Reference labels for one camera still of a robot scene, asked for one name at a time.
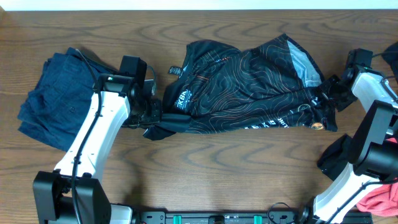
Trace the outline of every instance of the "wood grain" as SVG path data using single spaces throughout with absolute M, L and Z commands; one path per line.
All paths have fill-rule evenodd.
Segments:
M 32 181 L 64 154 L 17 131 L 19 107 L 53 53 L 84 48 L 115 67 L 123 55 L 138 55 L 159 74 L 162 97 L 176 79 L 168 68 L 182 64 L 190 42 L 213 39 L 244 50 L 284 32 L 308 50 L 326 77 L 340 75 L 349 50 L 382 52 L 397 41 L 398 11 L 7 13 L 0 25 L 0 223 L 37 223 Z M 381 58 L 373 67 L 392 75 Z M 152 142 L 141 129 L 122 129 L 103 187 L 111 202 L 171 211 L 265 210 L 275 202 L 299 207 L 331 183 L 317 159 L 342 134 L 354 134 L 363 116 L 359 102 L 338 113 L 337 133 L 251 129 Z
M 0 22 L 2 21 L 2 17 L 5 14 L 4 9 L 0 6 Z

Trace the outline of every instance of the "green connector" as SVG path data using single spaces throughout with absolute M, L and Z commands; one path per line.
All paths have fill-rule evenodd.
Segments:
M 182 217 L 181 215 L 175 215 L 173 217 L 173 224 L 182 224 Z
M 262 224 L 262 216 L 255 215 L 254 216 L 254 224 Z

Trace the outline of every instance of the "red cloth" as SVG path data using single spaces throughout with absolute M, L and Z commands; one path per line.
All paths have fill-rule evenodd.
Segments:
M 396 138 L 389 138 L 389 139 L 386 139 L 386 140 L 390 141 L 390 142 L 398 143 Z
M 398 215 L 398 183 L 374 189 L 356 206 L 361 212 L 371 212 L 382 217 Z

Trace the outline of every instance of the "denim fabric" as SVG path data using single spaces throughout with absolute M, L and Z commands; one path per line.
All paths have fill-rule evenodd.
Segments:
M 88 60 L 95 75 L 115 73 Z M 35 89 L 21 105 L 19 131 L 44 144 L 67 151 L 83 124 L 93 95 L 93 79 L 78 52 L 55 53 L 43 66 Z

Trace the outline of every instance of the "cable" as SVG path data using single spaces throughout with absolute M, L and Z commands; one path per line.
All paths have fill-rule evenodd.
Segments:
M 276 205 L 286 205 L 292 212 L 294 212 L 293 211 L 293 209 L 292 208 L 290 208 L 286 203 L 284 203 L 284 202 L 277 202 L 277 203 L 275 203 L 275 204 L 273 204 L 269 209 L 268 209 L 268 211 L 267 211 L 267 218 L 268 218 L 268 220 L 269 221 L 271 221 L 273 224 L 280 224 L 280 223 L 276 223 L 275 221 L 274 221 L 274 218 L 271 218 L 270 216 L 269 216 L 269 213 L 271 212 L 271 210 L 276 206 Z M 293 221 L 292 222 L 289 222 L 289 223 L 286 223 L 286 224 L 293 224 L 294 223 L 294 218 L 293 218 Z
M 80 211 L 79 211 L 79 205 L 77 202 L 77 192 L 76 192 L 76 175 L 77 175 L 77 166 L 80 163 L 80 156 L 81 156 L 81 152 L 87 142 L 88 136 L 90 136 L 91 131 L 94 128 L 95 123 L 97 122 L 98 118 L 101 115 L 101 108 L 102 108 L 102 97 L 101 97 L 101 90 L 100 90 L 100 85 L 98 84 L 98 80 L 95 77 L 94 71 L 91 68 L 90 64 L 87 62 L 86 58 L 83 56 L 83 54 L 76 49 L 76 51 L 80 54 L 81 59 L 84 61 L 84 63 L 86 64 L 88 70 L 91 73 L 91 76 L 93 77 L 94 80 L 94 84 L 95 84 L 95 92 L 98 95 L 98 109 L 97 112 L 95 113 L 95 117 L 93 122 L 91 123 L 90 127 L 87 130 L 87 133 L 85 135 L 85 137 L 83 138 L 79 150 L 76 153 L 75 158 L 73 159 L 73 169 L 72 169 L 72 201 L 73 201 L 73 209 L 75 210 L 75 214 L 76 214 L 76 218 L 77 218 L 77 223 L 78 224 L 82 224 L 81 222 L 81 215 L 80 215 Z
M 380 81 L 380 84 L 383 87 L 383 89 L 388 93 L 388 95 L 392 98 L 392 100 L 394 100 L 394 102 L 398 103 L 397 95 L 386 84 L 386 80 L 388 80 L 390 78 L 395 78 L 395 76 L 383 77 Z
M 384 54 L 393 54 L 393 53 L 398 53 L 398 51 L 381 52 L 381 53 L 373 55 L 372 58 L 380 56 L 380 55 L 384 55 Z
M 363 184 L 340 208 L 337 208 L 337 211 L 329 218 L 329 220 L 325 224 L 330 224 L 331 221 L 342 211 L 342 209 L 345 208 L 356 196 L 358 196 L 359 193 L 361 193 L 364 189 L 366 189 L 367 186 L 369 185 L 374 185 L 374 184 L 395 184 L 398 183 L 398 179 L 395 180 L 390 180 L 390 181 L 378 181 L 378 182 L 368 182 L 366 184 Z
M 96 64 L 96 65 L 99 65 L 99 66 L 101 66 L 101 67 L 104 67 L 104 68 L 108 69 L 113 75 L 118 73 L 118 71 L 117 71 L 115 68 L 112 68 L 112 67 L 110 67 L 110 66 L 107 66 L 107 65 L 105 65 L 105 64 L 103 64 L 103 63 L 99 63 L 99 62 L 97 62 L 97 61 L 91 59 L 90 57 L 85 56 L 85 58 L 86 58 L 86 60 L 88 59 L 90 62 L 92 62 L 92 63 L 94 63 L 94 64 Z

